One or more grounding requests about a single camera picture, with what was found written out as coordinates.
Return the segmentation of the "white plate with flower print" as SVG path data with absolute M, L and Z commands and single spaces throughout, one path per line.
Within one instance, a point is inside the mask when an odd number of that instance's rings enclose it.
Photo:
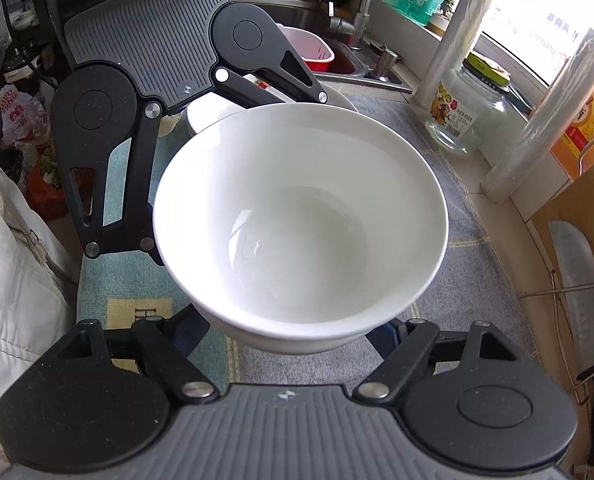
M 287 94 L 280 90 L 276 90 L 262 79 L 250 74 L 246 75 L 245 78 L 253 84 L 256 84 L 266 93 L 271 93 L 273 96 L 276 96 L 277 99 L 280 99 L 283 102 L 292 102 L 292 99 Z M 345 108 L 346 110 L 353 110 L 354 112 L 358 110 L 346 96 L 334 89 L 330 84 L 322 82 L 322 88 L 327 94 L 327 105 Z M 210 92 L 188 104 L 185 116 L 188 128 L 195 134 L 200 133 L 202 130 L 205 130 L 205 128 L 208 128 L 219 120 L 237 114 L 242 110 L 244 110 L 243 107 L 222 98 L 222 96 L 218 96 L 214 92 Z

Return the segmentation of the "large plain white bowl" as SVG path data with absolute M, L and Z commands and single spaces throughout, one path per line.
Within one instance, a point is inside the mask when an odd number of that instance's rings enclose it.
M 257 334 L 370 332 L 427 289 L 448 244 L 426 160 L 381 122 L 274 104 L 190 139 L 159 181 L 152 226 L 193 304 Z

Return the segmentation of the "kitchen cleaver knife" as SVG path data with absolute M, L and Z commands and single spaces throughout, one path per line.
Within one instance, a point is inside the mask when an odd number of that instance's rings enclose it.
M 565 296 L 572 339 L 578 361 L 578 379 L 594 384 L 594 255 L 588 239 L 568 221 L 548 224 L 562 289 Z M 591 401 L 591 448 L 588 464 L 594 466 L 594 387 Z

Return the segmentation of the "grey checked table mat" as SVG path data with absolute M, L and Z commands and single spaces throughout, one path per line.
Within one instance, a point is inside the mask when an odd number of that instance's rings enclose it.
M 402 99 L 361 92 L 347 98 L 359 112 L 382 122 L 413 144 L 442 187 L 450 222 L 448 248 L 437 277 L 407 308 L 404 318 L 426 318 L 442 330 L 467 330 L 472 322 L 498 326 L 528 356 L 536 355 L 524 310 L 487 228 L 446 152 L 429 139 L 414 110 Z M 168 318 L 190 300 L 169 274 L 142 252 L 84 259 L 78 292 L 80 320 L 128 328 L 147 315 Z M 353 389 L 382 360 L 366 338 L 312 356 L 282 356 L 249 348 L 216 330 L 188 357 L 219 388 L 231 382 L 305 385 L 344 384 Z

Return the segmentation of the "red snack bag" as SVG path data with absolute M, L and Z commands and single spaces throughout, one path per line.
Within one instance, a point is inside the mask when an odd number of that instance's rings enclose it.
M 17 141 L 34 140 L 47 133 L 47 114 L 36 96 L 20 92 L 13 84 L 0 90 L 2 138 L 0 148 L 9 148 Z

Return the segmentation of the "white strainer basket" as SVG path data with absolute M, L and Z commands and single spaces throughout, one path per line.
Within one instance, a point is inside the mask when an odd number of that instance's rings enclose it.
M 290 44 L 308 65 L 328 65 L 335 59 L 335 53 L 326 42 L 305 29 L 277 24 Z

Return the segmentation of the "white jacket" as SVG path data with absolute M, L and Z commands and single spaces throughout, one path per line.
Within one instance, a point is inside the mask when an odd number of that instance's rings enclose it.
M 0 167 L 0 397 L 72 325 L 78 267 Z M 8 460 L 0 445 L 0 473 Z

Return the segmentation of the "red wash basin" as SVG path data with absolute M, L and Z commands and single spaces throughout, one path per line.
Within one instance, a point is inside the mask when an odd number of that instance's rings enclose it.
M 306 66 L 314 73 L 344 76 L 362 76 L 364 67 L 354 54 L 338 41 L 316 42 L 302 56 Z

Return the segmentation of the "chrome faucet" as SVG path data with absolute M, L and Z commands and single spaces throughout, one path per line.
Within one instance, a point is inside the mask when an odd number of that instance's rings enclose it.
M 338 18 L 332 2 L 328 4 L 328 31 L 333 35 L 345 36 L 347 46 L 353 51 L 362 50 L 362 40 L 370 19 L 370 3 L 372 0 L 360 0 L 351 21 Z

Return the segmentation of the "stainless steel sink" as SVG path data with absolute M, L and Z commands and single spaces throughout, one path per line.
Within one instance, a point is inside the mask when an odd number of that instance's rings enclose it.
M 252 3 L 260 6 L 278 24 L 297 27 L 313 32 L 325 42 L 338 41 L 344 44 L 362 63 L 362 76 L 344 76 L 325 73 L 323 79 L 334 84 L 357 84 L 358 86 L 376 88 L 379 90 L 395 91 L 410 96 L 413 93 L 410 85 L 401 79 L 394 70 L 384 76 L 376 76 L 374 68 L 377 65 L 377 53 L 362 41 L 362 50 L 353 51 L 347 46 L 345 36 L 333 35 L 328 31 L 329 17 L 314 1 L 306 0 L 232 0 L 239 3 Z

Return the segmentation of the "glass jar with green lid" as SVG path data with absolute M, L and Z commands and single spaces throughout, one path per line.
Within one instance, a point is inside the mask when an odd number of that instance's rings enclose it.
M 497 62 L 472 51 L 440 78 L 425 127 L 440 148 L 455 154 L 478 150 L 513 108 L 532 107 Z

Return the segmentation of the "wooden cutting board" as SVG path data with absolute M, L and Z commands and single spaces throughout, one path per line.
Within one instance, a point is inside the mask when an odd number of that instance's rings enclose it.
M 546 203 L 532 222 L 559 276 L 577 381 L 594 384 L 594 166 Z

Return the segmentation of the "plastic wrap roll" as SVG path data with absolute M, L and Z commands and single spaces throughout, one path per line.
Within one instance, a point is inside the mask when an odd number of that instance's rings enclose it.
M 509 198 L 544 159 L 594 91 L 594 30 L 590 29 L 531 115 L 516 146 L 483 178 L 493 203 Z
M 475 47 L 491 3 L 492 0 L 458 2 L 453 18 L 414 94 L 414 101 L 424 110 L 430 110 L 443 74 L 460 64 Z

